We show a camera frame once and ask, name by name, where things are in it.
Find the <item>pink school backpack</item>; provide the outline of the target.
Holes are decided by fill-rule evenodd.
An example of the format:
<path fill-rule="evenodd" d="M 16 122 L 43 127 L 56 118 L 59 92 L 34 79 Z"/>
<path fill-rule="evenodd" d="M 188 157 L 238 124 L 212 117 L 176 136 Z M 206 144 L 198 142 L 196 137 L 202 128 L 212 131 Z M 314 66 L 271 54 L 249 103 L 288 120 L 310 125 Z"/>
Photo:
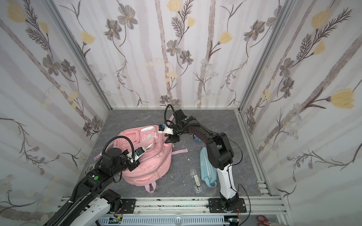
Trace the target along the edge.
<path fill-rule="evenodd" d="M 119 135 L 129 138 L 135 150 L 146 148 L 146 153 L 139 159 L 140 165 L 133 171 L 123 171 L 122 178 L 131 185 L 145 187 L 150 194 L 156 189 L 156 181 L 169 171 L 172 156 L 188 152 L 188 149 L 173 151 L 174 145 L 166 144 L 166 137 L 158 133 L 158 125 L 128 129 Z"/>

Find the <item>light blue pencil case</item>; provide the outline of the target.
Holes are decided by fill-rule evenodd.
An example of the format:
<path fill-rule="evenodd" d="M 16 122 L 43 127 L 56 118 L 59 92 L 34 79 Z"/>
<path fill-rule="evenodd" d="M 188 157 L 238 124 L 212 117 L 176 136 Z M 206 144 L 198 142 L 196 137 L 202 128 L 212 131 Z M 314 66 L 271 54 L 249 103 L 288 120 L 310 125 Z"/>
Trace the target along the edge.
<path fill-rule="evenodd" d="M 201 180 L 208 187 L 217 187 L 217 172 L 208 159 L 207 148 L 203 147 L 200 151 L 200 170 Z"/>

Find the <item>blue pencil sharpener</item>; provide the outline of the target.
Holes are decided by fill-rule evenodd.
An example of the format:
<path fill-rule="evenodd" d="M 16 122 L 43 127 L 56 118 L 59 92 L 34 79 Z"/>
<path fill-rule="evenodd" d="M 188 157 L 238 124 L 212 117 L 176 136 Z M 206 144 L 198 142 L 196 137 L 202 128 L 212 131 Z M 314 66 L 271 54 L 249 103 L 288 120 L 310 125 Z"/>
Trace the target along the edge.
<path fill-rule="evenodd" d="M 200 139 L 195 135 L 193 136 L 193 138 L 194 138 L 195 141 L 200 141 Z"/>

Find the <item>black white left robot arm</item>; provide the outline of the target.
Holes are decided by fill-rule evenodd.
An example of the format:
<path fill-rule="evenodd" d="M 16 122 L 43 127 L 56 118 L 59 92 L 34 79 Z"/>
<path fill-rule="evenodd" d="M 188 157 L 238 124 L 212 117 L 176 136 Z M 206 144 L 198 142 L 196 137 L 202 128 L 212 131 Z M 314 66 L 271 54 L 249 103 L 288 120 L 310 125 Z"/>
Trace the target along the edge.
<path fill-rule="evenodd" d="M 116 183 L 115 176 L 122 175 L 126 169 L 135 169 L 146 148 L 136 149 L 126 136 L 110 139 L 101 152 L 94 168 L 74 187 L 68 201 L 51 217 L 45 226 L 69 226 L 76 219 L 86 217 L 92 223 L 105 213 L 119 213 L 124 207 L 121 196 L 106 188 Z"/>

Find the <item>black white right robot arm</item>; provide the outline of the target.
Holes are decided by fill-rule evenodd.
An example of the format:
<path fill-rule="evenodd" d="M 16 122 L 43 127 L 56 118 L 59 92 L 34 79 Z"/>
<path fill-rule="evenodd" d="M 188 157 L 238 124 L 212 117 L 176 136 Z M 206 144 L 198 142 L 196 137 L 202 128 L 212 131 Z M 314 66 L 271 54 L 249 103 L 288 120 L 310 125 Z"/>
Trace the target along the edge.
<path fill-rule="evenodd" d="M 230 212 L 237 206 L 239 192 L 234 184 L 232 167 L 234 152 L 232 140 L 225 133 L 214 132 L 203 126 L 195 117 L 186 116 L 181 109 L 175 110 L 171 104 L 164 111 L 164 124 L 159 132 L 164 133 L 166 143 L 177 143 L 183 134 L 198 137 L 206 146 L 207 156 L 216 169 L 220 182 L 221 208 Z"/>

